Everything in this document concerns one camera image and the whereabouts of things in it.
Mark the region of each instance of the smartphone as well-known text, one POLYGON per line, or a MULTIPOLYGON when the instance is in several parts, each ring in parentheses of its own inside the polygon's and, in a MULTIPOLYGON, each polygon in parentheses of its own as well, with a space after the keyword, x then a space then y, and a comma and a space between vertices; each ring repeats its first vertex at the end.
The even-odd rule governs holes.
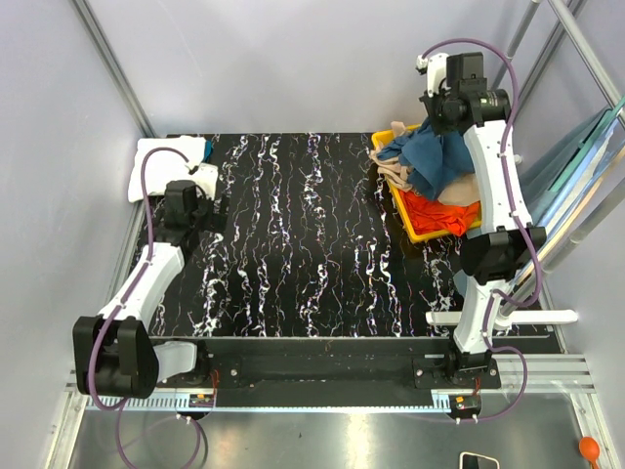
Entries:
POLYGON ((474 452, 460 453, 460 469, 499 469, 499 461, 474 452))

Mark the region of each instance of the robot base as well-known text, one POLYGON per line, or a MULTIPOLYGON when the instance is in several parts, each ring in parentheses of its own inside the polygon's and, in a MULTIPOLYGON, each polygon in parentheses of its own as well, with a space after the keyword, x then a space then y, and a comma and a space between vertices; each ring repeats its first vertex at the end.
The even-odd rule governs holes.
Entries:
POLYGON ((420 358, 412 361, 414 384, 417 389, 500 389, 501 378, 497 361, 490 359, 486 368, 472 372, 449 374, 445 370, 445 358, 420 358))

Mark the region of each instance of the orange object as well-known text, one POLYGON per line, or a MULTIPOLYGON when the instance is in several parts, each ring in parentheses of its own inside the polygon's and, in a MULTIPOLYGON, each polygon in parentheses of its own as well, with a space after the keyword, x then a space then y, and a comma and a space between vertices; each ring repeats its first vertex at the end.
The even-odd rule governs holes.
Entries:
POLYGON ((447 230, 461 236, 467 232, 479 214, 479 202, 468 207, 443 205, 430 201, 414 192, 399 191, 399 196, 410 217, 412 228, 417 235, 447 230))
POLYGON ((597 465, 597 459, 599 459, 600 449, 599 444, 594 438, 584 437, 579 441, 579 452, 582 453, 584 459, 590 462, 593 469, 599 469, 597 465))

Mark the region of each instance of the pile of clothes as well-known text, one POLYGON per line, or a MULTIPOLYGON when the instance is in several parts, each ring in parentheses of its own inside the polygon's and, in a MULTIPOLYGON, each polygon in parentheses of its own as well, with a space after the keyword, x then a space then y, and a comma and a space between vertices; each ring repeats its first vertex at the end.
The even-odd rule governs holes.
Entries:
POLYGON ((395 139, 369 153, 378 173, 400 189, 417 235, 447 230, 463 235, 479 214, 479 190, 462 136, 435 135, 429 119, 415 131, 393 122, 395 139))

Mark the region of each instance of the cable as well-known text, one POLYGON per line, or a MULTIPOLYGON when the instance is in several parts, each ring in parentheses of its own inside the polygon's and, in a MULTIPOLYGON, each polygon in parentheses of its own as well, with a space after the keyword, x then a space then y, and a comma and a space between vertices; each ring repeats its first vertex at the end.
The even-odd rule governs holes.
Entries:
POLYGON ((446 81, 447 81, 447 77, 445 76, 442 80, 440 80, 440 83, 438 84, 438 93, 440 95, 442 95, 442 87, 446 81))
POLYGON ((215 369, 214 371, 215 371, 215 376, 213 376, 213 372, 211 371, 211 381, 213 382, 213 397, 206 404, 201 404, 201 403, 194 404, 194 406, 196 407, 210 407, 210 410, 206 413, 206 415, 211 413, 215 409, 215 406, 217 405, 217 388, 219 386, 219 371, 217 369, 215 369))
MULTIPOLYGON (((144 157, 144 160, 142 162, 141 165, 141 190, 142 190, 142 194, 144 197, 144 208, 146 210, 146 224, 147 224, 147 256, 146 256, 146 260, 144 261, 144 263, 141 265, 141 267, 139 268, 139 271, 137 272, 137 275, 135 276, 135 278, 133 278, 133 280, 131 281, 131 283, 128 285, 128 288, 126 289, 126 291, 122 294, 121 298, 120 298, 120 304, 115 306, 115 308, 113 308, 113 311, 111 312, 110 316, 108 318, 106 318, 106 320, 104 321, 103 326, 100 328, 100 331, 98 332, 98 336, 96 337, 96 341, 94 342, 94 347, 91 351, 91 356, 89 358, 89 368, 87 371, 87 384, 89 387, 89 395, 91 396, 94 405, 100 409, 100 410, 119 410, 119 414, 117 415, 117 425, 116 425, 116 431, 115 431, 115 442, 117 445, 117 451, 119 452, 120 457, 122 458, 122 460, 124 461, 124 463, 129 467, 129 468, 136 468, 135 465, 132 464, 132 462, 130 462, 130 460, 126 457, 126 454, 124 452, 124 447, 121 444, 121 435, 120 435, 120 424, 121 424, 121 411, 124 408, 124 406, 126 405, 126 403, 128 402, 128 398, 124 398, 122 399, 119 403, 115 404, 115 405, 105 405, 101 399, 100 396, 98 396, 98 391, 96 389, 96 365, 98 362, 98 354, 100 352, 100 348, 102 347, 102 344, 104 342, 104 338, 106 336, 106 333, 108 332, 108 330, 110 329, 110 326, 112 325, 113 321, 115 320, 115 318, 117 317, 117 315, 119 314, 119 312, 121 311, 121 309, 123 308, 123 306, 126 304, 126 302, 128 301, 128 299, 130 298, 130 295, 132 295, 133 291, 135 290, 135 288, 137 287, 137 285, 139 284, 139 282, 141 281, 142 277, 144 276, 144 274, 146 273, 147 268, 150 265, 150 261, 154 255, 154 224, 153 224, 153 220, 152 220, 152 214, 151 214, 151 209, 149 206, 149 198, 147 195, 147 187, 146 187, 146 168, 147 168, 147 161, 149 160, 149 158, 159 152, 159 151, 171 151, 175 154, 177 154, 180 158, 182 158, 186 163, 188 163, 188 158, 179 150, 177 149, 172 149, 170 147, 158 147, 156 149, 151 149, 150 151, 148 151, 146 153, 146 156, 144 157)), ((188 419, 187 422, 191 421, 195 427, 196 433, 197 433, 197 442, 195 445, 195 450, 193 452, 193 455, 191 456, 190 460, 183 466, 183 469, 188 469, 190 467, 190 465, 193 463, 193 461, 195 460, 195 458, 197 457, 197 454, 199 453, 199 444, 201 441, 201 435, 202 435, 202 431, 201 431, 201 427, 199 426, 199 424, 192 419, 188 419)))
POLYGON ((199 184, 195 187, 202 193, 202 195, 204 195, 204 198, 208 198, 208 195, 206 195, 206 191, 199 184))
MULTIPOLYGON (((130 459, 128 459, 128 456, 126 456, 126 452, 124 451, 124 446, 121 444, 121 414, 122 414, 121 411, 123 410, 126 404, 126 401, 122 401, 122 403, 123 404, 121 405, 121 407, 119 408, 119 412, 117 413, 117 422, 115 425, 115 444, 117 445, 117 452, 119 452, 121 459, 124 461, 124 464, 126 464, 126 466, 129 469, 139 469, 130 461, 130 459)), ((182 418, 182 416, 177 415, 176 418, 180 419, 182 418)), ((181 469, 188 469, 189 467, 191 467, 191 464, 193 464, 193 461, 199 454, 199 446, 202 440, 202 427, 199 426, 199 423, 197 423, 195 420, 193 420, 190 417, 186 418, 186 422, 187 422, 187 425, 191 423, 193 425, 193 428, 195 428, 195 435, 196 435, 195 449, 193 450, 193 454, 191 455, 191 458, 185 463, 185 465, 181 469)))
POLYGON ((479 419, 479 421, 487 422, 487 421, 492 421, 492 420, 495 420, 499 417, 506 415, 517 406, 523 394, 525 393, 525 388, 527 387, 527 378, 528 378, 527 361, 525 360, 523 353, 519 349, 515 347, 510 347, 510 346, 493 347, 493 345, 488 340, 488 322, 490 320, 490 316, 492 314, 492 307, 494 304, 493 295, 498 294, 504 300, 506 300, 507 302, 517 307, 530 306, 536 302, 536 300, 538 299, 540 295, 543 277, 542 277, 542 270, 540 268, 540 261, 538 259, 538 253, 536 252, 536 249, 534 248, 534 244, 531 241, 531 238, 529 237, 529 233, 527 232, 526 228, 522 225, 521 219, 519 218, 519 216, 516 215, 517 205, 515 203, 515 198, 513 195, 512 183, 510 180, 510 172, 508 170, 508 163, 506 159, 506 145, 508 143, 508 137, 510 136, 510 132, 512 131, 512 125, 515 121, 515 118, 517 117, 517 111, 519 109, 519 106, 518 106, 519 104, 519 81, 517 80, 517 75, 515 74, 515 70, 512 66, 512 63, 501 50, 497 49, 496 47, 486 42, 480 41, 478 39, 472 39, 472 38, 467 38, 467 37, 448 39, 446 41, 439 42, 438 44, 435 44, 434 46, 429 48, 426 52, 423 53, 422 57, 425 59, 433 50, 449 45, 449 44, 457 44, 457 43, 475 44, 485 49, 488 49, 489 51, 494 53, 504 62, 504 64, 506 65, 506 68, 508 69, 508 72, 510 73, 510 81, 512 82, 513 103, 510 109, 510 115, 508 117, 508 121, 506 122, 506 127, 504 128, 504 133, 501 138, 500 147, 499 147, 499 153, 500 153, 499 156, 501 158, 501 166, 502 166, 502 171, 503 171, 503 176, 504 176, 504 183, 506 186, 506 195, 508 197, 508 203, 510 205, 512 218, 515 222, 515 225, 517 225, 517 228, 519 229, 519 232, 521 233, 523 240, 525 241, 527 250, 531 257, 531 261, 534 265, 534 271, 536 272, 536 286, 534 288, 533 293, 527 300, 517 301, 512 296, 506 294, 505 292, 501 291, 498 288, 495 288, 492 290, 490 298, 488 299, 488 303, 486 305, 486 312, 484 314, 484 320, 483 320, 483 324, 481 327, 482 339, 484 341, 484 344, 486 345, 488 350, 490 350, 492 353, 512 352, 516 354, 521 360, 521 365, 523 368, 523 378, 522 378, 521 389, 519 390, 519 393, 517 394, 515 399, 512 401, 512 403, 508 405, 508 407, 506 407, 504 410, 497 412, 493 415, 489 415, 489 416, 482 417, 479 419))
POLYGON ((150 151, 147 152, 146 157, 144 158, 144 161, 142 162, 141 191, 144 196, 144 207, 146 210, 147 258, 146 258, 146 261, 141 265, 133 281, 130 283, 130 285, 128 285, 128 289, 122 295, 120 304, 115 306, 110 316, 106 318, 106 320, 104 321, 103 326, 100 328, 100 331, 98 332, 96 341, 94 342, 94 348, 91 351, 91 357, 89 358, 89 368, 87 370, 87 384, 89 387, 89 395, 91 396, 91 399, 94 401, 94 405, 100 410, 116 410, 117 408, 123 407, 126 401, 126 399, 124 399, 115 405, 105 405, 100 400, 100 397, 98 396, 98 391, 96 390, 96 364, 98 362, 98 353, 100 352, 100 348, 102 347, 106 333, 108 332, 113 321, 115 320, 115 318, 121 311, 123 305, 126 304, 126 302, 128 301, 128 298, 130 298, 130 295, 132 294, 132 292, 135 290, 135 288, 141 281, 142 277, 144 276, 144 273, 147 270, 147 267, 149 266, 149 262, 151 261, 151 258, 154 254, 154 226, 153 226, 153 221, 152 221, 151 209, 149 207, 149 199, 147 196, 146 168, 147 168, 147 161, 149 160, 149 158, 156 152, 164 151, 164 150, 172 151, 173 153, 180 156, 185 162, 188 162, 188 158, 181 151, 178 151, 177 149, 171 149, 169 147, 158 147, 156 149, 151 149, 150 151))

